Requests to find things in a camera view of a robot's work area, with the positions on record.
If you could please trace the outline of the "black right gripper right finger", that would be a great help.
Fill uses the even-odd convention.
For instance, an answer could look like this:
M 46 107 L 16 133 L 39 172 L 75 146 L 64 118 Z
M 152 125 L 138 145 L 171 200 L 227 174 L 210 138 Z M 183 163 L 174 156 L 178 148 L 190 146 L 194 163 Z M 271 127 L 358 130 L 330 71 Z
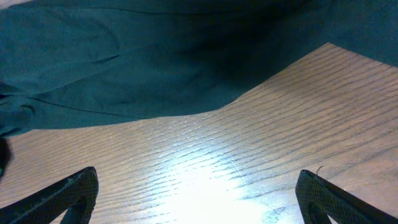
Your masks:
M 397 224 L 396 217 L 309 170 L 300 171 L 295 194 L 305 224 Z

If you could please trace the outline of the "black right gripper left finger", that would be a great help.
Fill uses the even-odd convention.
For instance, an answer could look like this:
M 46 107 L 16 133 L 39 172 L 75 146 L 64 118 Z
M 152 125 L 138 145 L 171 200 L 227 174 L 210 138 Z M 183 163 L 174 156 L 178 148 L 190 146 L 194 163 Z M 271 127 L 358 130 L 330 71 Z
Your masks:
M 88 224 L 99 191 L 94 167 L 86 167 L 22 200 L 1 209 L 1 224 Z

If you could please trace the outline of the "black leggings with red waistband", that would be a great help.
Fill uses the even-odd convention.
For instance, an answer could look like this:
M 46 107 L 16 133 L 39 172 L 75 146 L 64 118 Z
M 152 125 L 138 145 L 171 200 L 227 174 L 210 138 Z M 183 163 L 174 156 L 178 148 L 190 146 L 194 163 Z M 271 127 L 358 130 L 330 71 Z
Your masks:
M 1 167 L 11 136 L 217 110 L 327 42 L 397 65 L 397 1 L 9 6 L 1 10 Z

